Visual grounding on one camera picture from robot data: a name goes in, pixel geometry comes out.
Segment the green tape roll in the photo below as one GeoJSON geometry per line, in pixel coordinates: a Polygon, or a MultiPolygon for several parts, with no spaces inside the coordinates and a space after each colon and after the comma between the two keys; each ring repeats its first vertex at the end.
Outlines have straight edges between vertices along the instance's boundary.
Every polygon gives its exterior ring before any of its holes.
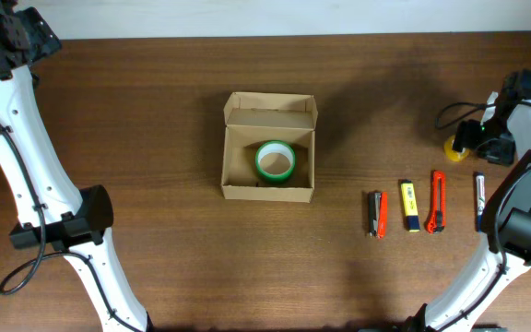
{"type": "Polygon", "coordinates": [[[296,155],[286,142],[265,142],[255,154],[255,166],[259,175],[270,183],[284,183],[293,174],[296,155]]]}

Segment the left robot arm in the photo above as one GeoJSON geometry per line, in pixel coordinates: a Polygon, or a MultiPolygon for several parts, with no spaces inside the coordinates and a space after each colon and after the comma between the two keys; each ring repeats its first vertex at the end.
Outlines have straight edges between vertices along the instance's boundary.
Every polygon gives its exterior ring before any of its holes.
{"type": "Polygon", "coordinates": [[[105,331],[151,331],[148,311],[129,286],[112,238],[113,210],[101,185],[79,189],[62,167],[40,116],[31,71],[62,44],[34,7],[0,1],[0,167],[18,222],[9,234],[35,258],[10,272],[0,294],[22,290],[42,262],[64,258],[76,271],[105,331]]]}

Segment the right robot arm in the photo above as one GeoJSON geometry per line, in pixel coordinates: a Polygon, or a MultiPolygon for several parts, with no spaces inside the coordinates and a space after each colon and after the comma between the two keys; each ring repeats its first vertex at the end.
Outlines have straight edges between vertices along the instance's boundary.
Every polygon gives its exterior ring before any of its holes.
{"type": "Polygon", "coordinates": [[[477,197],[478,249],[451,286],[402,325],[404,331],[469,331],[500,293],[531,268],[531,70],[509,74],[481,120],[454,120],[444,146],[455,156],[473,151],[511,172],[489,199],[477,197]]]}

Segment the blue white marker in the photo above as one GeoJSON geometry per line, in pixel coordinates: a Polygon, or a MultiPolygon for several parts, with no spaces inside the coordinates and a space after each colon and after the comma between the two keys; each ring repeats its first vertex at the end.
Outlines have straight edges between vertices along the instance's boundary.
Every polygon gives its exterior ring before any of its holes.
{"type": "Polygon", "coordinates": [[[485,176],[482,172],[474,173],[476,194],[476,229],[481,231],[482,214],[486,205],[485,176]]]}

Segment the small yellow tape roll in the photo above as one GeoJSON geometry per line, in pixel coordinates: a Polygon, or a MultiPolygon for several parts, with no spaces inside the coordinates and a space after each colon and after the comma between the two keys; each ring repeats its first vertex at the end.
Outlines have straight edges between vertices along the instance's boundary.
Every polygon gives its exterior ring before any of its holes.
{"type": "Polygon", "coordinates": [[[460,162],[464,160],[470,153],[466,148],[463,148],[461,152],[454,150],[455,136],[449,136],[443,144],[443,150],[445,156],[453,162],[460,162]]]}

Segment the cardboard box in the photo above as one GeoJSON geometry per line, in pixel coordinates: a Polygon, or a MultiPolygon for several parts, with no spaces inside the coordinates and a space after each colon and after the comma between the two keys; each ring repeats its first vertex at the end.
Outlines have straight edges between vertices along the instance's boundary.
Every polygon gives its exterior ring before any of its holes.
{"type": "Polygon", "coordinates": [[[318,117],[313,95],[234,92],[223,114],[225,198],[312,200],[318,117]]]}

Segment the orange utility knife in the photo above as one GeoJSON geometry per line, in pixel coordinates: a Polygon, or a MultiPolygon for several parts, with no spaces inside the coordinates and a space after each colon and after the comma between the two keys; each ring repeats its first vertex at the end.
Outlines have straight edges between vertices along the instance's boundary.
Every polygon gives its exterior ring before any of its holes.
{"type": "Polygon", "coordinates": [[[445,194],[445,174],[434,170],[431,173],[431,211],[426,223],[426,230],[430,234],[440,233],[446,226],[445,194]]]}

